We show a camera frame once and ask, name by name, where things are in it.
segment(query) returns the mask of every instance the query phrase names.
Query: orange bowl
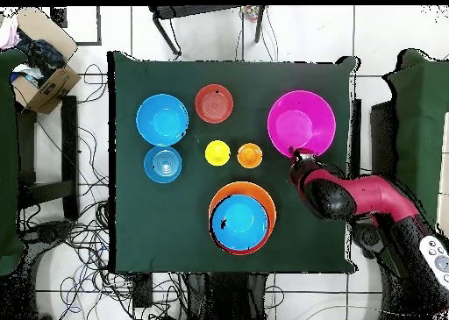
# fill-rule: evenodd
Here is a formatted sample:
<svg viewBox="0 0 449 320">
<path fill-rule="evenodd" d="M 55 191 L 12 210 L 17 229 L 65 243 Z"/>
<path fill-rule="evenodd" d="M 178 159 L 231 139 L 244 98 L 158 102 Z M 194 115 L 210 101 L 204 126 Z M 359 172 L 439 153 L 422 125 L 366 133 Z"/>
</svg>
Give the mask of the orange bowl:
<svg viewBox="0 0 449 320">
<path fill-rule="evenodd" d="M 237 152 L 237 160 L 243 168 L 256 168 L 262 162 L 262 150 L 255 144 L 244 144 Z"/>
<path fill-rule="evenodd" d="M 261 247 L 267 242 L 268 238 L 270 237 L 271 233 L 274 229 L 274 224 L 276 222 L 276 207 L 274 206 L 273 199 L 271 198 L 270 194 L 264 190 L 261 186 L 256 185 L 255 183 L 251 182 L 245 182 L 245 181 L 238 181 L 229 183 L 226 186 L 222 187 L 212 198 L 212 201 L 210 202 L 209 206 L 209 220 L 210 216 L 212 215 L 212 211 L 217 206 L 218 203 L 220 203 L 223 199 L 225 199 L 227 196 L 231 195 L 246 195 L 251 196 L 254 199 L 256 199 L 262 207 L 265 209 L 267 215 L 268 215 L 268 228 L 267 228 L 267 234 L 265 237 L 260 241 L 259 244 L 254 246 L 251 249 L 248 249 L 246 251 L 234 251 L 231 249 L 226 248 L 224 245 L 221 245 L 215 238 L 213 238 L 210 230 L 210 223 L 209 223 L 209 233 L 212 236 L 212 239 L 225 251 L 236 254 L 236 255 L 244 255 L 244 254 L 250 254 L 258 251 L 261 249 Z"/>
</svg>

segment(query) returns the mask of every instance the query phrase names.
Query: dark green tablecloth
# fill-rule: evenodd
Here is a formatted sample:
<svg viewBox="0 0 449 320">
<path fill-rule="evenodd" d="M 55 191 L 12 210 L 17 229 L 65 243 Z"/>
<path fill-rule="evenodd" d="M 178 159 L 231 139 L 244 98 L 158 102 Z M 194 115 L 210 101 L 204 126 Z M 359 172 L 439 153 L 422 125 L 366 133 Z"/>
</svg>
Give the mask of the dark green tablecloth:
<svg viewBox="0 0 449 320">
<path fill-rule="evenodd" d="M 311 90 L 331 105 L 337 120 L 335 139 L 322 159 L 345 168 L 349 74 L 356 65 L 354 58 L 340 64 L 155 62 L 135 61 L 114 52 L 108 53 L 108 64 L 117 134 L 116 173 L 112 171 L 111 176 L 117 184 L 113 269 L 354 271 L 345 259 L 345 223 L 319 220 L 305 208 L 289 183 L 289 158 L 274 149 L 267 135 L 267 114 L 276 99 L 294 89 Z M 232 93 L 234 109 L 221 124 L 207 124 L 195 112 L 196 93 L 209 83 L 222 84 Z M 144 172 L 143 160 L 152 146 L 142 139 L 135 124 L 140 104 L 159 93 L 180 99 L 189 112 L 187 134 L 174 145 L 182 156 L 182 172 L 165 185 L 149 180 Z M 213 139 L 222 139 L 232 150 L 223 167 L 212 167 L 204 158 L 204 149 Z M 237 162 L 237 150 L 246 142 L 263 151 L 263 161 L 255 169 L 244 169 Z M 221 251 L 208 233 L 210 200 L 233 181 L 262 186 L 277 208 L 272 236 L 248 256 Z"/>
<path fill-rule="evenodd" d="M 393 91 L 397 128 L 396 176 L 422 203 L 431 224 L 437 220 L 445 114 L 449 111 L 449 61 L 428 60 L 421 51 L 400 54 L 386 75 Z"/>
<path fill-rule="evenodd" d="M 0 51 L 0 276 L 14 270 L 24 247 L 17 235 L 18 128 L 10 76 L 25 61 L 17 49 Z"/>
</svg>

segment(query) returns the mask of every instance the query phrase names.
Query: small yellow bowl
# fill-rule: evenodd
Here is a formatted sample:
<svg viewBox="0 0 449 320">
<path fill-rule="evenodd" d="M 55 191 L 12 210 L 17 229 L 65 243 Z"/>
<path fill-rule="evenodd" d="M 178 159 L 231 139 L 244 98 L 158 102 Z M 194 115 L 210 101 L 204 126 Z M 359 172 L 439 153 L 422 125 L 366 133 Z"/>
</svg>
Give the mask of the small yellow bowl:
<svg viewBox="0 0 449 320">
<path fill-rule="evenodd" d="M 255 144 L 244 144 L 237 152 L 237 160 L 244 168 L 256 168 L 262 162 L 262 150 Z"/>
<path fill-rule="evenodd" d="M 216 140 L 207 145 L 205 156 L 209 164 L 220 167 L 228 162 L 231 150 L 225 142 Z"/>
</svg>

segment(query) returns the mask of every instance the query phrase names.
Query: blue bowl inside orange bowl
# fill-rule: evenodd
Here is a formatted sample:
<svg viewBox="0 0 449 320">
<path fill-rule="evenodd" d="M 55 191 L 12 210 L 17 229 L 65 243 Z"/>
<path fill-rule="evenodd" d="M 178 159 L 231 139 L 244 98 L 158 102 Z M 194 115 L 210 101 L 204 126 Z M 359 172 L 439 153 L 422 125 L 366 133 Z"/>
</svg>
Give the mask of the blue bowl inside orange bowl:
<svg viewBox="0 0 449 320">
<path fill-rule="evenodd" d="M 263 206 L 244 195 L 227 196 L 210 215 L 210 234 L 227 252 L 243 254 L 266 237 L 268 217 Z"/>
<path fill-rule="evenodd" d="M 136 125 L 140 135 L 150 144 L 171 146 L 186 134 L 189 114 L 177 98 L 155 95 L 140 105 Z"/>
<path fill-rule="evenodd" d="M 173 147 L 153 147 L 144 158 L 145 173 L 157 183 L 174 181 L 181 173 L 181 155 Z"/>
</svg>

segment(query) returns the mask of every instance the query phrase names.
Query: pink bowl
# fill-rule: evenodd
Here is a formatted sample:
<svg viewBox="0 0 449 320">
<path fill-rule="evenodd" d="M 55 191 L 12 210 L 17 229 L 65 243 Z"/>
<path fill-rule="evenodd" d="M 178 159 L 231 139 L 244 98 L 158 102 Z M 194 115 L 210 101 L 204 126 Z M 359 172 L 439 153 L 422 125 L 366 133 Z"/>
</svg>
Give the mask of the pink bowl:
<svg viewBox="0 0 449 320">
<path fill-rule="evenodd" d="M 294 90 L 281 96 L 268 114 L 268 135 L 274 147 L 291 156 L 290 147 L 324 153 L 335 135 L 331 106 L 319 95 Z"/>
</svg>

